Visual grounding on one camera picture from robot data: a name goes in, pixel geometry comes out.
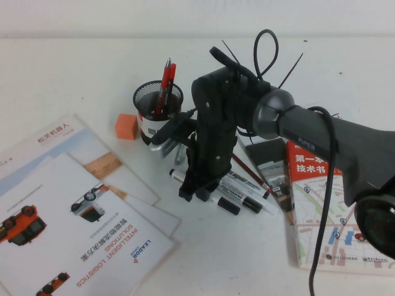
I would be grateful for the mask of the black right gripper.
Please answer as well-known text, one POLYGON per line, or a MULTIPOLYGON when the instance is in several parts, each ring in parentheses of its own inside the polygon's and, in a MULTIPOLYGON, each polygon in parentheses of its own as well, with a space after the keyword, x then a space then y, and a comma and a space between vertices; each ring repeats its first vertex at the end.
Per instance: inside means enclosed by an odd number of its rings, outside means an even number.
POLYGON ((236 143, 236 126, 225 114, 228 92, 236 74, 219 69, 194 80, 191 94, 197 108, 196 154, 193 170, 188 168, 179 196, 190 202, 196 197, 207 202, 219 179, 231 168, 236 143))

